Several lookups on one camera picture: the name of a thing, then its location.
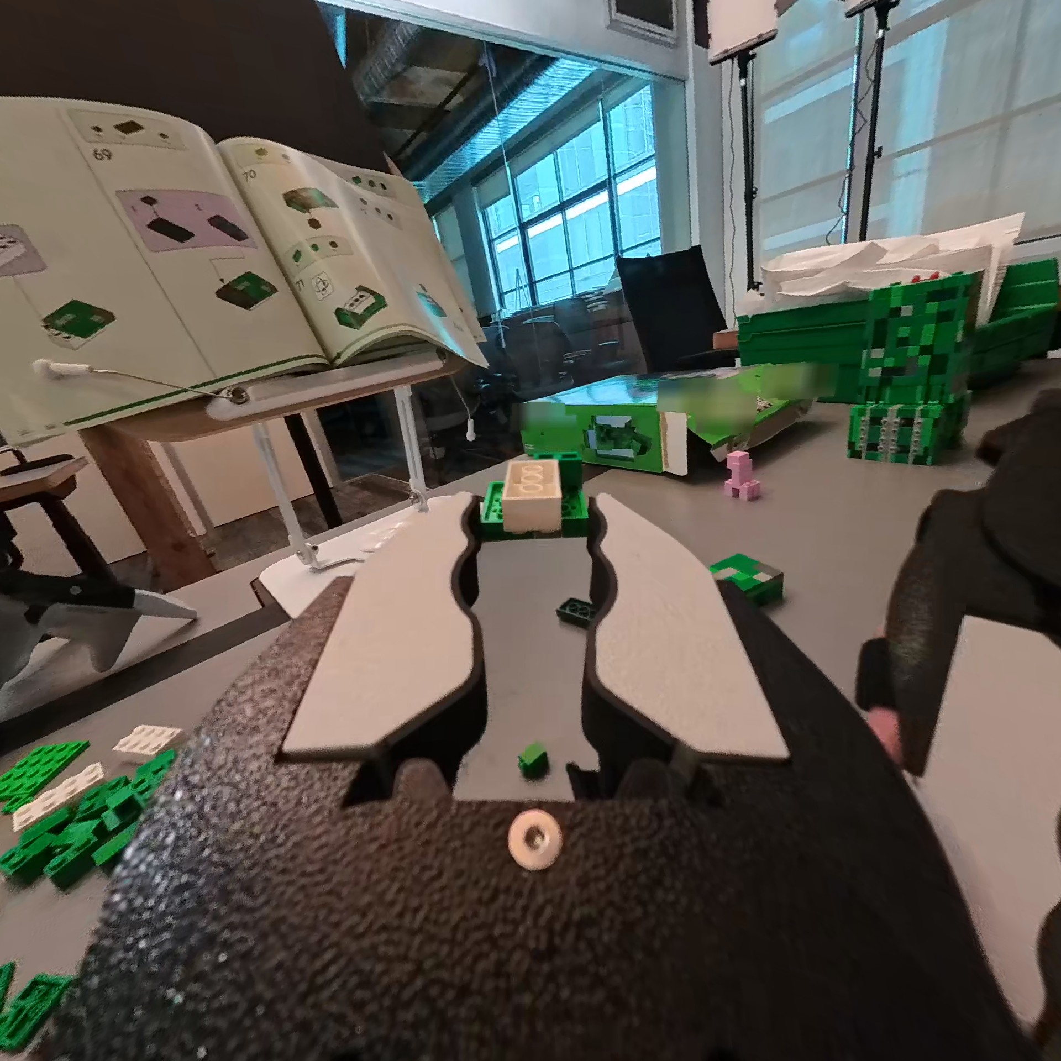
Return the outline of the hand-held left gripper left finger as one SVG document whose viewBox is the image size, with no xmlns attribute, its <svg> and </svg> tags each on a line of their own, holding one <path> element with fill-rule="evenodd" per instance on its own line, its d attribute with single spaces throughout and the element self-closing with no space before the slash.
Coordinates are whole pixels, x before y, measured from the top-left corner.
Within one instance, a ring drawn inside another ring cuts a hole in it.
<svg viewBox="0 0 1061 1061">
<path fill-rule="evenodd" d="M 482 636 L 460 594 L 480 501 L 441 497 L 414 511 L 349 586 L 280 754 L 296 762 L 385 754 L 470 691 Z"/>
</svg>

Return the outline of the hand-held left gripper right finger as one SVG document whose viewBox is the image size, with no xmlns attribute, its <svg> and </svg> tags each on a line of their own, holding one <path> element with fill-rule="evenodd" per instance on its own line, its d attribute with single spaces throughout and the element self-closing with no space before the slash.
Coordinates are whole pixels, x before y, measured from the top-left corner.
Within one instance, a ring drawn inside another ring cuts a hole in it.
<svg viewBox="0 0 1061 1061">
<path fill-rule="evenodd" d="M 588 688 L 661 742 L 665 756 L 789 761 L 709 568 L 614 495 L 594 497 L 592 512 L 603 601 L 588 637 Z"/>
</svg>

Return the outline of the green white lego assembly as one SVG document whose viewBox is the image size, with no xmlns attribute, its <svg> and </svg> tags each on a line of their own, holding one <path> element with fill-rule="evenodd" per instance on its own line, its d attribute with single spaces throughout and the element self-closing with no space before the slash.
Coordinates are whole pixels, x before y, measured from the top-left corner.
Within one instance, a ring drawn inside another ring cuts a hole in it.
<svg viewBox="0 0 1061 1061">
<path fill-rule="evenodd" d="M 481 503 L 480 538 L 586 538 L 588 501 L 577 452 L 547 452 L 511 460 Z"/>
</svg>

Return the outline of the green pixelated lego block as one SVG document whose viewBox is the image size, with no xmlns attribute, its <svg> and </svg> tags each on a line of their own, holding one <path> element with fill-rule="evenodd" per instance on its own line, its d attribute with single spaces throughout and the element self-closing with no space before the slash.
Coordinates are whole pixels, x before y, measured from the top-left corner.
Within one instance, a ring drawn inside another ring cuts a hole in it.
<svg viewBox="0 0 1061 1061">
<path fill-rule="evenodd" d="M 733 554 L 709 567 L 716 581 L 730 582 L 746 601 L 769 606 L 784 598 L 784 573 L 745 554 Z"/>
</svg>

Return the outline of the green creeper lego figure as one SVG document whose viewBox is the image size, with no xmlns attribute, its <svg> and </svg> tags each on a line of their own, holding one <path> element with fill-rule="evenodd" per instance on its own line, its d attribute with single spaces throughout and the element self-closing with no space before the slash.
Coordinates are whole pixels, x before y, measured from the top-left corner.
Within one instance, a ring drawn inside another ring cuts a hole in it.
<svg viewBox="0 0 1061 1061">
<path fill-rule="evenodd" d="M 870 293 L 849 458 L 934 466 L 962 445 L 981 283 L 956 272 Z"/>
</svg>

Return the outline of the green lego set box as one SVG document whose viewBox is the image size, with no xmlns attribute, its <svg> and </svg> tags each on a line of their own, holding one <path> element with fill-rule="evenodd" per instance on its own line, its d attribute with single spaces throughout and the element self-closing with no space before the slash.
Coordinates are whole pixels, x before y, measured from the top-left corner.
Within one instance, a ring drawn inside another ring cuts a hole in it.
<svg viewBox="0 0 1061 1061">
<path fill-rule="evenodd" d="M 798 365 L 618 376 L 525 402 L 516 417 L 529 456 L 685 476 L 793 427 L 815 402 L 806 382 Z"/>
</svg>

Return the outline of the white lego plate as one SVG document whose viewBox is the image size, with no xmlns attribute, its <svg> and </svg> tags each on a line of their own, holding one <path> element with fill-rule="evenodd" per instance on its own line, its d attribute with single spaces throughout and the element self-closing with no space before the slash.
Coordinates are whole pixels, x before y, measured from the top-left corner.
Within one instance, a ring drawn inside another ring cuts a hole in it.
<svg viewBox="0 0 1061 1061">
<path fill-rule="evenodd" d="M 62 781 L 59 785 L 46 789 L 31 802 L 17 808 L 12 818 L 13 831 L 20 834 L 36 827 L 48 816 L 79 803 L 86 792 L 93 789 L 105 779 L 105 769 L 99 762 L 86 766 L 79 775 Z"/>
<path fill-rule="evenodd" d="M 140 724 L 114 745 L 114 755 L 122 762 L 146 764 L 157 755 L 177 748 L 187 738 L 178 727 Z"/>
</svg>

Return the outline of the pile of bright green lego pieces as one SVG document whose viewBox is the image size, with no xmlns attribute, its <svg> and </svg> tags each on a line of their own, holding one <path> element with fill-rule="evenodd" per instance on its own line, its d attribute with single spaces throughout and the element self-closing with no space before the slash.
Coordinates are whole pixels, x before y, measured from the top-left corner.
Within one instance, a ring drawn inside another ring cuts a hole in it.
<svg viewBox="0 0 1061 1061">
<path fill-rule="evenodd" d="M 90 871 L 111 867 L 135 836 L 154 793 L 177 756 L 175 748 L 143 765 L 120 761 L 132 766 L 133 771 L 111 776 L 105 769 L 104 781 L 86 792 L 79 803 L 15 834 L 14 812 L 74 776 L 60 779 L 89 750 L 86 740 L 38 746 L 2 773 L 2 817 L 8 819 L 13 831 L 13 843 L 1 857 L 3 880 L 29 886 L 45 879 L 66 891 Z M 82 764 L 75 775 L 92 763 Z"/>
</svg>

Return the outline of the lego instruction booklet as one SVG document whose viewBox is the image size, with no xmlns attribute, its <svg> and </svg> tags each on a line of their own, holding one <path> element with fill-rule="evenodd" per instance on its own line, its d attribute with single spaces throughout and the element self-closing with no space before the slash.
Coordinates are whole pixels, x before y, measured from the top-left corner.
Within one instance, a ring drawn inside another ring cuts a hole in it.
<svg viewBox="0 0 1061 1061">
<path fill-rule="evenodd" d="M 269 377 L 487 366 L 400 175 L 75 99 L 3 98 L 1 147 L 4 443 Z"/>
</svg>

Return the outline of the small cluster of green lego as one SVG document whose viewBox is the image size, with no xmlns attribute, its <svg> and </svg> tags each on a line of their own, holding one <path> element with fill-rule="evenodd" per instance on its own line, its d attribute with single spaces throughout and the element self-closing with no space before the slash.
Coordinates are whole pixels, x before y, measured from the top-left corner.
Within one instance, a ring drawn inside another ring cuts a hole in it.
<svg viewBox="0 0 1061 1061">
<path fill-rule="evenodd" d="M 20 1053 L 44 1026 L 46 1019 L 60 1004 L 75 976 L 37 974 L 14 997 L 7 1001 L 16 962 L 1 966 L 1 1050 Z"/>
</svg>

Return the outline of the white book stand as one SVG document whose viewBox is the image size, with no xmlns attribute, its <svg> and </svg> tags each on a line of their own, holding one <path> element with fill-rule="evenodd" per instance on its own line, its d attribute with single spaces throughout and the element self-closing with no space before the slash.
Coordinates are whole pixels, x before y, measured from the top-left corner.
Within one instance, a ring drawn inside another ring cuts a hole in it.
<svg viewBox="0 0 1061 1061">
<path fill-rule="evenodd" d="M 192 442 L 219 433 L 250 428 L 262 458 L 272 493 L 285 524 L 286 542 L 294 557 L 269 566 L 262 573 L 266 590 L 285 609 L 289 616 L 297 616 L 308 603 L 338 576 L 354 575 L 359 566 L 369 558 L 377 544 L 385 540 L 378 532 L 381 526 L 397 526 L 414 511 L 429 510 L 429 490 L 424 477 L 413 408 L 414 385 L 440 379 L 452 379 L 467 367 L 454 354 L 439 355 L 421 352 L 392 360 L 332 369 L 326 372 L 280 377 L 260 381 L 250 388 L 234 388 L 238 395 L 193 396 L 180 392 L 181 402 L 145 413 L 98 424 L 108 427 L 121 421 L 136 437 L 149 443 Z M 338 537 L 325 540 L 319 550 L 302 530 L 294 504 L 288 495 L 279 460 L 267 425 L 271 421 L 289 419 L 317 408 L 338 405 L 379 393 L 392 392 L 405 446 L 408 469 L 408 507 L 396 516 L 377 517 L 368 530 L 356 529 L 340 533 Z M 85 431 L 91 428 L 79 428 Z"/>
</svg>

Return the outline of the green storage crate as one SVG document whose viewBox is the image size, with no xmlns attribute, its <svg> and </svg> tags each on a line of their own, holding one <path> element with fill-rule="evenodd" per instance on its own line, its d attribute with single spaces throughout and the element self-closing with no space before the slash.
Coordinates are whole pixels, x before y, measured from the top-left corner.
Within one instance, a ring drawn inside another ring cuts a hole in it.
<svg viewBox="0 0 1061 1061">
<path fill-rule="evenodd" d="M 738 318 L 738 353 L 745 366 L 820 362 L 837 367 L 834 392 L 824 402 L 857 402 L 857 379 L 868 300 L 768 311 Z M 1002 279 L 990 321 L 970 338 L 969 389 L 1017 373 L 1027 361 L 1059 348 L 1059 262 L 1017 261 Z"/>
</svg>

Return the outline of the black office chair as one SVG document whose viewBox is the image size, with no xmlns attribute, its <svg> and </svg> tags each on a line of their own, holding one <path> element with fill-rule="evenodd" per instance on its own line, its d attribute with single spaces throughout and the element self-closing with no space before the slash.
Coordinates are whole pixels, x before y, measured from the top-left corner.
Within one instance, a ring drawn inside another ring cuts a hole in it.
<svg viewBox="0 0 1061 1061">
<path fill-rule="evenodd" d="M 656 257 L 618 257 L 618 277 L 647 372 L 734 367 L 733 350 L 716 350 L 728 329 L 700 245 Z"/>
</svg>

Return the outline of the studio light on stand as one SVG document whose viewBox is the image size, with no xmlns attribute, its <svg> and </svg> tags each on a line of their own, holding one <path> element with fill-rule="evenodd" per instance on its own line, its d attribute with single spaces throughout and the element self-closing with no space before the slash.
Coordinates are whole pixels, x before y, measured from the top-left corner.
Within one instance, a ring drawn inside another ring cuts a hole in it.
<svg viewBox="0 0 1061 1061">
<path fill-rule="evenodd" d="M 743 166 L 744 234 L 747 288 L 760 286 L 755 272 L 754 121 L 752 66 L 756 51 L 776 39 L 780 16 L 775 1 L 708 1 L 708 50 L 712 66 L 734 66 L 740 93 L 740 147 Z"/>
<path fill-rule="evenodd" d="M 873 180 L 882 157 L 879 127 L 887 35 L 900 4 L 900 1 L 842 2 L 843 17 L 853 20 L 856 27 L 847 205 L 857 208 L 857 227 L 850 229 L 849 234 L 857 234 L 859 242 L 868 239 Z M 854 193 L 856 147 L 865 150 L 858 170 L 862 181 L 858 193 Z"/>
</svg>

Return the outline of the dark brown board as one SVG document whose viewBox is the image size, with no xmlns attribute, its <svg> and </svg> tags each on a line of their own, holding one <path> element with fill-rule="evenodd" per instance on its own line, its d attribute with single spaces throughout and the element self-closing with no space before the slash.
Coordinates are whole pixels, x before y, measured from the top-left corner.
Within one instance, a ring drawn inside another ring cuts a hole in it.
<svg viewBox="0 0 1061 1061">
<path fill-rule="evenodd" d="M 392 171 L 313 1 L 3 1 L 5 97 L 169 114 Z"/>
</svg>

